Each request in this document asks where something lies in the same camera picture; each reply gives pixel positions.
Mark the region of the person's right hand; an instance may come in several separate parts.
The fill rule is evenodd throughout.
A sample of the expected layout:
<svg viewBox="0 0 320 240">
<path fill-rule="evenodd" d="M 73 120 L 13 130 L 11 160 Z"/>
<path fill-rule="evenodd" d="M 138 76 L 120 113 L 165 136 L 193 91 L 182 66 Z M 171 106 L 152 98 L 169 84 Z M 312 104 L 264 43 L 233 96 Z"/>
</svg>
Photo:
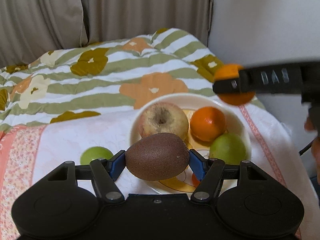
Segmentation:
<svg viewBox="0 0 320 240">
<path fill-rule="evenodd" d="M 310 118 L 306 119 L 306 122 L 304 124 L 304 129 L 306 131 L 313 131 L 315 130 Z M 319 176 L 320 176 L 320 141 L 319 137 L 313 140 L 312 146 L 311 146 L 311 152 L 316 162 L 317 167 L 317 178 L 312 178 L 312 183 L 316 191 L 319 193 Z"/>
</svg>

